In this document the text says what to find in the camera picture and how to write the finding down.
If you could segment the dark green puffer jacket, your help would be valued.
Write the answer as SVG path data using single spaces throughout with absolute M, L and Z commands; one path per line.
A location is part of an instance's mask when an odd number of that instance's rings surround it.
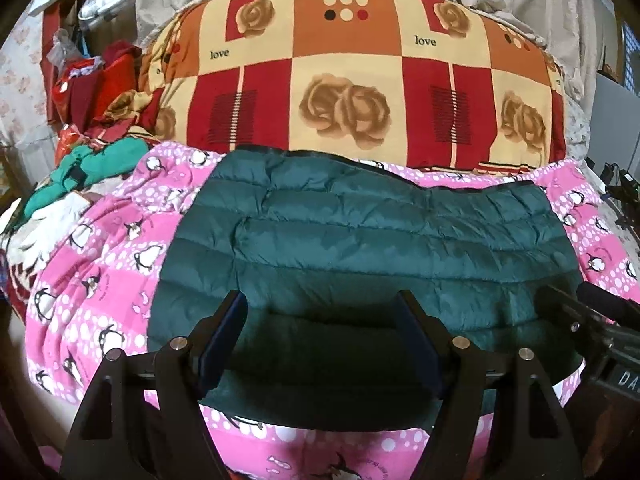
M 534 297 L 581 281 L 533 182 L 422 188 L 336 156 L 242 148 L 179 223 L 146 336 L 156 350 L 238 290 L 247 320 L 207 406 L 304 429 L 416 428 L 437 405 L 398 334 L 398 292 L 483 350 L 531 348 L 560 382 L 578 355 Z

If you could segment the red clothes pile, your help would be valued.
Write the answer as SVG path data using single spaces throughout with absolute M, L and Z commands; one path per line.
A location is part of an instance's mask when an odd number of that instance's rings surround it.
M 94 58 L 66 62 L 51 93 L 62 125 L 96 145 L 125 136 L 153 143 L 160 136 L 160 92 L 139 88 L 141 62 L 141 49 L 126 40 Z

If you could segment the pink penguin fleece blanket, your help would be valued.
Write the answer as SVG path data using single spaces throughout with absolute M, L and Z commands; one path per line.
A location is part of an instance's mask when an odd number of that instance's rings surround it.
M 37 278 L 27 308 L 27 363 L 36 385 L 78 402 L 107 352 L 153 350 L 146 330 L 166 252 L 201 187 L 227 155 L 160 144 L 58 244 Z M 598 194 L 576 162 L 563 160 L 503 178 L 424 174 L 380 162 L 358 164 L 422 188 L 533 182 L 562 223 L 582 282 L 626 299 L 639 296 L 638 264 L 604 220 Z M 553 382 L 559 396 L 568 398 L 575 391 L 581 367 L 579 359 L 570 376 Z M 205 402 L 202 412 L 224 461 L 253 479 L 408 478 L 435 416 L 416 428 L 329 431 L 252 422 Z

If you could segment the green cloth garment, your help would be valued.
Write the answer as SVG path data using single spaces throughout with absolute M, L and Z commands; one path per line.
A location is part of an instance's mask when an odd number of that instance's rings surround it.
M 130 136 L 108 144 L 98 152 L 87 145 L 79 145 L 50 173 L 48 183 L 32 193 L 18 222 L 26 222 L 37 210 L 53 204 L 67 193 L 128 174 L 148 151 L 143 140 Z

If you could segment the red orange rose blanket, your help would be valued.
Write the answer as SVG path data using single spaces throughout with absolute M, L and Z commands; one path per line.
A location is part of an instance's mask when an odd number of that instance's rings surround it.
M 160 132 L 418 169 L 512 174 L 566 154 L 559 67 L 447 0 L 200 0 L 144 50 Z

